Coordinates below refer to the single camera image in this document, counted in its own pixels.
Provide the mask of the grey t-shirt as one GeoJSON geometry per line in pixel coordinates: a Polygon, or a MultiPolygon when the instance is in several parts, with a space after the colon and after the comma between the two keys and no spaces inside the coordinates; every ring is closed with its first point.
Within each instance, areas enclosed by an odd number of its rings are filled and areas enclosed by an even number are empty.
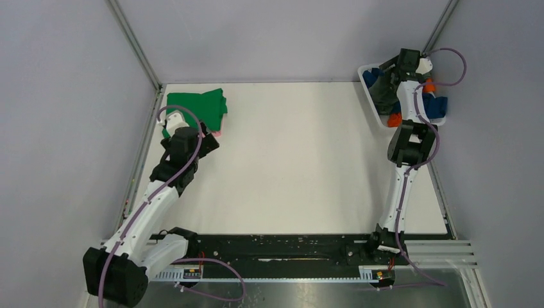
{"type": "Polygon", "coordinates": [[[389,115],[393,104],[398,101],[396,92],[399,85],[392,85],[390,77],[395,60],[396,58],[388,60],[370,71],[375,81],[369,88],[369,93],[380,116],[389,115]]]}

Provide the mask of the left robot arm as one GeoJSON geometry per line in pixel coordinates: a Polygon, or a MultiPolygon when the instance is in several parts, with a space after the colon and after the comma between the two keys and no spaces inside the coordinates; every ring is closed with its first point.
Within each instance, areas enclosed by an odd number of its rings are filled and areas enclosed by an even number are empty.
{"type": "Polygon", "coordinates": [[[200,122],[197,127],[176,128],[161,145],[164,153],[151,172],[140,205],[101,248],[89,248],[83,256],[87,291],[100,300],[134,307],[149,282],[175,259],[190,264],[198,258],[199,247],[189,235],[168,232],[154,248],[146,245],[194,180],[199,160],[219,144],[200,122]]]}

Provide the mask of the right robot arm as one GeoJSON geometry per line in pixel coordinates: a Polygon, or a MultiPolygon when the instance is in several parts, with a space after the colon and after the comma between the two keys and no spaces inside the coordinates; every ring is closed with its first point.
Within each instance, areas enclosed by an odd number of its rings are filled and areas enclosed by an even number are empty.
{"type": "Polygon", "coordinates": [[[387,148],[393,172],[386,209],[365,245],[367,256],[376,264],[391,264],[405,254],[405,216],[417,172],[428,160],[437,129],[423,106],[423,76],[418,72],[422,55],[402,48],[397,56],[380,65],[400,102],[402,121],[387,148]]]}

